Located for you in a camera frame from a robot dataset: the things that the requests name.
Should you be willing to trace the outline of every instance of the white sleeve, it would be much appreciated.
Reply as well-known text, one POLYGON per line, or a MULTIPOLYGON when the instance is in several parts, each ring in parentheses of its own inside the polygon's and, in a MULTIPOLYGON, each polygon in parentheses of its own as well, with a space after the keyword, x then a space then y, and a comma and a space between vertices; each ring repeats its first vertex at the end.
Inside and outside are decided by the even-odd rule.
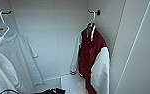
POLYGON ((109 94, 109 52, 103 47, 91 68, 91 85, 98 94, 109 94))
POLYGON ((75 51, 74 51, 74 55, 73 55, 73 59, 71 62, 71 66, 70 66, 70 71, 71 72, 76 72, 77 71, 77 66, 78 66, 78 57, 79 57, 79 49, 81 48, 81 42, 82 42, 82 36, 81 33, 78 36, 78 39, 76 41, 76 47, 75 47, 75 51))
POLYGON ((31 46, 31 44, 28 42, 30 50, 31 50, 31 55, 32 57, 38 57, 38 54, 35 52, 34 48, 31 46))

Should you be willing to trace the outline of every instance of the hanger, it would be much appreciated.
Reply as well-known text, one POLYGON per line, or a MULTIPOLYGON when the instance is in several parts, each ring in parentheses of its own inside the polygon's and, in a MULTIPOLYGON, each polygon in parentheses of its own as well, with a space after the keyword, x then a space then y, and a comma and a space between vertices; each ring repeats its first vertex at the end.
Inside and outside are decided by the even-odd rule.
POLYGON ((0 18, 1 18, 2 22, 3 22, 3 24, 5 24, 5 25, 7 26, 7 30, 6 30, 5 33, 2 35, 2 37, 4 37, 4 36, 7 34, 7 32, 9 31, 10 27, 5 23, 5 21, 4 21, 4 19, 3 19, 3 16, 2 16, 2 13, 3 13, 3 11, 0 12, 0 18))

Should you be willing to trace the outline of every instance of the white garment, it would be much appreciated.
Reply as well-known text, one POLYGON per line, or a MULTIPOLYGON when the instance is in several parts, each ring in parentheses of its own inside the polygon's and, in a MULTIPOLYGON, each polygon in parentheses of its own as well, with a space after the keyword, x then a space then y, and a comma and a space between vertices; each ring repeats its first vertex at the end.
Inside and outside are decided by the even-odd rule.
MULTIPOLYGON (((71 72, 78 71, 78 52, 81 48, 82 36, 78 36, 74 51, 71 72)), ((107 47, 101 48, 97 58, 91 68, 91 85, 97 94, 109 94, 109 52, 107 47)))
POLYGON ((37 54, 23 35, 16 32, 10 38, 0 38, 0 69, 22 94, 33 92, 33 86, 42 83, 41 75, 32 57, 37 57, 37 54))
POLYGON ((97 94, 109 94, 109 52, 103 47, 91 68, 91 85, 97 94))

